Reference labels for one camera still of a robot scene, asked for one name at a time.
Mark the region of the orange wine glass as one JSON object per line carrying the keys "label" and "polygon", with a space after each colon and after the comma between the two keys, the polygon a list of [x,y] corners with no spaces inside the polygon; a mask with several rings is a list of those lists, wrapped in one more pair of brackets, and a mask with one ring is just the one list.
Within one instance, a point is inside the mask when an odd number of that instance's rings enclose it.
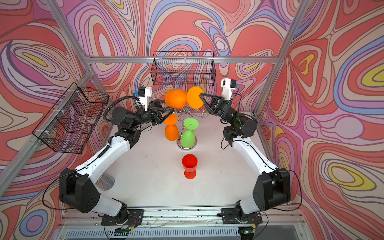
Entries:
{"label": "orange wine glass", "polygon": [[192,109],[199,109],[203,106],[200,94],[203,90],[199,87],[192,87],[187,92],[185,90],[169,90],[165,95],[165,103],[168,107],[182,109],[187,105]]}
{"label": "orange wine glass", "polygon": [[171,114],[165,121],[165,137],[168,141],[176,141],[179,138],[179,129],[176,126],[178,117],[175,114]]}

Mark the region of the red plastic wine glass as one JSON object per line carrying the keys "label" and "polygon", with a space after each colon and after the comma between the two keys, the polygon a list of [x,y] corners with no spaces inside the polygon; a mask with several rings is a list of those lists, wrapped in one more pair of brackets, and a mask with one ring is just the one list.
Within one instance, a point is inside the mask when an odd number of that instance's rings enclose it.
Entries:
{"label": "red plastic wine glass", "polygon": [[182,159],[182,165],[184,168],[184,175],[187,179],[192,180],[197,175],[197,165],[198,165],[198,159],[195,155],[188,154],[185,155]]}

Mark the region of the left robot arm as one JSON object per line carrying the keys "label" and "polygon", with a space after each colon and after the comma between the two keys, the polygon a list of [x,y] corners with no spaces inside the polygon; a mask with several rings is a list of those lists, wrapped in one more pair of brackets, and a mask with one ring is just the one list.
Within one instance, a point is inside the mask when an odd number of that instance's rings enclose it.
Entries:
{"label": "left robot arm", "polygon": [[108,106],[103,119],[117,126],[118,131],[90,159],[73,170],[64,169],[61,172],[60,201],[83,214],[102,214],[112,218],[117,225],[124,225],[130,216],[128,206],[122,201],[102,195],[96,183],[122,154],[138,143],[142,133],[141,125],[160,125],[171,116],[174,108],[164,108],[164,103],[164,100],[154,100],[144,107],[139,104],[138,97],[125,96]]}

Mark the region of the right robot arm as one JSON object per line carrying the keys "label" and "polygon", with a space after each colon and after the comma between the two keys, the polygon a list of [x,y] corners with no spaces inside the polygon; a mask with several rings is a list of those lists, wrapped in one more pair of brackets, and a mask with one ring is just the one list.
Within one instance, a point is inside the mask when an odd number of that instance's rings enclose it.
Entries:
{"label": "right robot arm", "polygon": [[239,200],[233,208],[223,208],[219,214],[224,224],[262,223],[261,212],[279,210],[291,201],[292,170],[278,168],[254,145],[251,137],[257,129],[257,120],[237,111],[232,101],[224,97],[201,93],[199,98],[207,112],[228,124],[223,130],[224,140],[237,150],[256,174],[252,195]]}

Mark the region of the green plastic wine glass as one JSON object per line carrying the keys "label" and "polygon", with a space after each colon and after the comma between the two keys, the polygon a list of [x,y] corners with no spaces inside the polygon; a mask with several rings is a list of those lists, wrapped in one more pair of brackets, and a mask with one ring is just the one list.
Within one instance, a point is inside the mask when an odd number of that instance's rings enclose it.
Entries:
{"label": "green plastic wine glass", "polygon": [[194,118],[184,121],[185,131],[182,133],[181,145],[183,148],[190,149],[195,145],[196,135],[194,130],[199,127],[199,122]]}

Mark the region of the metal cup of pens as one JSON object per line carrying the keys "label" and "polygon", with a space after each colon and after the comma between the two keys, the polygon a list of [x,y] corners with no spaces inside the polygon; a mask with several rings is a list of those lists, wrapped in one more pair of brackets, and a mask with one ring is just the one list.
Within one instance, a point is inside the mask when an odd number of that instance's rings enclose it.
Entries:
{"label": "metal cup of pens", "polygon": [[110,190],[115,184],[115,178],[107,173],[103,173],[96,182],[96,186],[102,191]]}

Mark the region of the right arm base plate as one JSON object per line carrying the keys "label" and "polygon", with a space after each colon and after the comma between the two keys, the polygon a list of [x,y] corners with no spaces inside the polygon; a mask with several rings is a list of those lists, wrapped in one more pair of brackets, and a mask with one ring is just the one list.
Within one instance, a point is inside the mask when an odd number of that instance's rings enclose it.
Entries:
{"label": "right arm base plate", "polygon": [[222,218],[224,224],[253,224],[258,226],[263,223],[260,213],[244,214],[240,208],[222,208],[221,213],[217,214]]}

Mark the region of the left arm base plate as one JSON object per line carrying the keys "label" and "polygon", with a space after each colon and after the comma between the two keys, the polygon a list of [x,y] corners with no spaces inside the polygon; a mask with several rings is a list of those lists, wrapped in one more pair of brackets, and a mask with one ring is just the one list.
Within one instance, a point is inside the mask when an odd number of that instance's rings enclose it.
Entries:
{"label": "left arm base plate", "polygon": [[116,217],[104,215],[102,226],[131,226],[137,227],[142,224],[144,209],[127,209]]}

